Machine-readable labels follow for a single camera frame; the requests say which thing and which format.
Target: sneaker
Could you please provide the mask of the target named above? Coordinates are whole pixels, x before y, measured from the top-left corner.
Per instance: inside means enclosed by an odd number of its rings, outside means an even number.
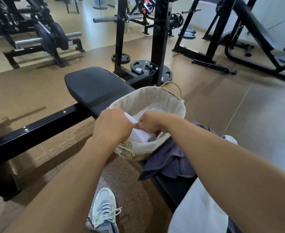
[[[116,216],[121,208],[117,208],[116,198],[109,188],[102,188],[95,197],[92,210],[94,230],[102,233],[119,233]]]

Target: white tissue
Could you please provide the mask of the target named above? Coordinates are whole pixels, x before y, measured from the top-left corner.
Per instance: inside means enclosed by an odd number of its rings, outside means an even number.
[[[128,113],[125,113],[125,116],[130,120],[132,123],[138,123],[136,119],[130,116]],[[131,135],[129,136],[130,141],[135,141],[138,143],[147,143],[154,141],[156,139],[156,134],[154,132],[147,132],[145,130],[140,130],[133,128]]]

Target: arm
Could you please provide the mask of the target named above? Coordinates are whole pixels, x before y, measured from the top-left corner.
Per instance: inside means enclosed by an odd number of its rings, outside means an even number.
[[[104,110],[95,122],[93,137],[4,233],[83,232],[105,163],[132,129],[123,110]]]
[[[285,172],[177,115],[148,111],[135,128],[170,133],[242,232],[285,232]]]

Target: cable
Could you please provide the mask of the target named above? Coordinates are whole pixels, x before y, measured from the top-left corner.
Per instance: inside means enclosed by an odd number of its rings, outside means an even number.
[[[280,23],[274,25],[273,27],[275,27],[275,26],[277,26],[277,25],[280,25],[281,23],[284,23],[284,22],[285,22],[285,20],[284,20],[283,22],[280,22]]]

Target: forearm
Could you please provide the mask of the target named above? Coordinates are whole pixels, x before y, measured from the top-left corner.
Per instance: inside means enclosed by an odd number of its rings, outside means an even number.
[[[82,232],[101,172],[114,146],[94,138],[87,140],[5,233]]]
[[[163,126],[243,232],[285,232],[285,172],[175,115],[163,119]]]

